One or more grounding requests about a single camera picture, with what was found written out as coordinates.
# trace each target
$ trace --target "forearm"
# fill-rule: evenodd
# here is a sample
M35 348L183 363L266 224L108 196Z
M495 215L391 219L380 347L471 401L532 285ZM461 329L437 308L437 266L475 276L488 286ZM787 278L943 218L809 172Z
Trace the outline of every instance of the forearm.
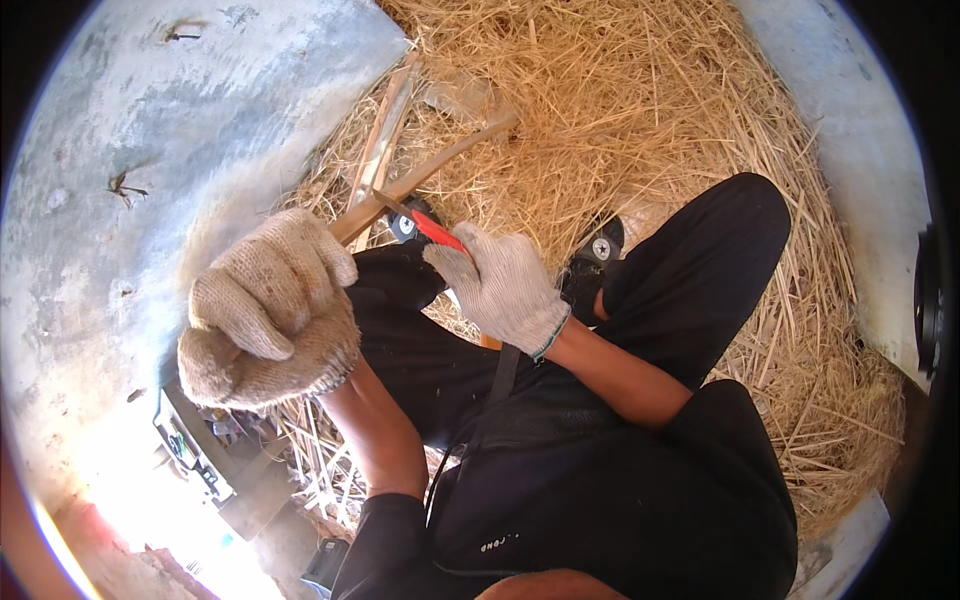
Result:
M349 379L320 403L347 441L367 481L367 497L423 498L427 471L420 435L363 356Z
M663 427L690 399L666 372L604 340L570 317L544 355L572 372L624 420Z

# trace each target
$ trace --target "work glove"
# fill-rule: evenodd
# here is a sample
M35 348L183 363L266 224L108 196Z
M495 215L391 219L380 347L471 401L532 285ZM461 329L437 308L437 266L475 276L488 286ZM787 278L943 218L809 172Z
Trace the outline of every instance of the work glove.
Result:
M353 257L309 211L267 219L190 288L177 348L186 395L257 410L339 386L360 354L343 290L356 278Z
M446 280L464 316L481 331L540 360L566 323L570 306L550 282L530 238L517 233L494 239L467 222L452 232L469 256L430 244L423 259Z

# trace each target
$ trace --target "concrete wall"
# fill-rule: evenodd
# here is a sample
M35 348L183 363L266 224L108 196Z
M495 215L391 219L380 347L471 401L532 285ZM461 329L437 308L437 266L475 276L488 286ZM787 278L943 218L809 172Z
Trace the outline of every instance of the concrete wall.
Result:
M913 271L930 222L916 137L876 54L835 0L732 0L817 131L852 254L857 327L924 390Z
M0 238L4 425L51 513L156 448L192 278L405 49L371 0L106 0L83 24L19 149ZM124 172L145 194L108 191Z
M870 560L889 523L880 494L866 494L836 527L800 548L797 580L787 600L842 598Z

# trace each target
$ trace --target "strap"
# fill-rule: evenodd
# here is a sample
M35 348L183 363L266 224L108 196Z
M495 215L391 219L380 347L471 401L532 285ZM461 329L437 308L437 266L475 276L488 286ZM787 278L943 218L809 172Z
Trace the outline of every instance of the strap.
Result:
M520 361L520 348L504 344L500 349L500 360L496 363L496 373L493 375L493 385L490 395L484 402L483 412L486 413L494 405L507 399L514 388L516 379L516 365Z
M460 476L464 474L464 468L467 466L469 455L483 441L484 432L487 429L484 425L489 421L485 420L484 417L493 406L507 399L507 396L509 396L513 390L514 381L516 380L516 365L519 363L519 360L520 348L511 346L510 344L504 344L503 348L500 349L500 359L496 363L496 372L493 374L493 385L490 387L490 393L487 395L487 401L484 402L483 409L480 411L480 416L477 417L476 428L473 430L473 435L470 436L469 442L467 442L464 456L460 461L460 471L457 472L457 481L460 481ZM430 484L430 491L426 497L427 522L430 521L430 513L433 508L433 494L437 489L437 482L440 481L440 476L444 473L446 460L450 458L450 451L453 449L454 441L455 439L451 439L447 444L444 458L440 461L440 466L437 467L437 474L433 477L433 483Z

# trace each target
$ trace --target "glove cuff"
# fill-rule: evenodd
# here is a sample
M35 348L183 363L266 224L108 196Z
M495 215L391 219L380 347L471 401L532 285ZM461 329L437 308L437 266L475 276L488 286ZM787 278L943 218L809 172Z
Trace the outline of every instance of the glove cuff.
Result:
M327 355L326 371L314 379L304 392L309 396L322 396L333 392L347 381L356 369L359 359L359 346L339 348L332 355Z
M515 346L526 352L530 358L537 362L543 358L543 355L550 350L553 343L557 341L560 330L564 328L566 320L570 317L570 305L562 300L551 302L550 305L530 320L526 329L526 335L517 335Z

